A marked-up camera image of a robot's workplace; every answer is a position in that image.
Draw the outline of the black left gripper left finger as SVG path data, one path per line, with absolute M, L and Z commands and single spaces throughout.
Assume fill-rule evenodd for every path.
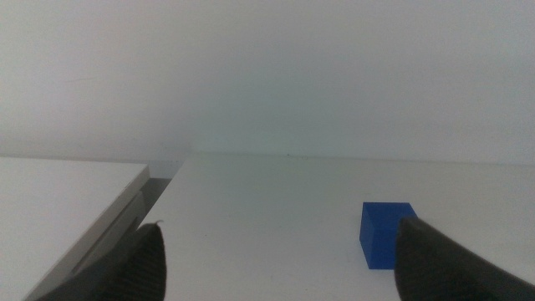
M 162 301 L 165 295 L 164 239 L 150 223 L 38 301 Z

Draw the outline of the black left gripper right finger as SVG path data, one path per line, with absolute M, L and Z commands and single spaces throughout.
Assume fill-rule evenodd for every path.
M 402 300 L 534 301 L 534 285 L 499 268 L 418 217 L 400 220 L 395 285 Z

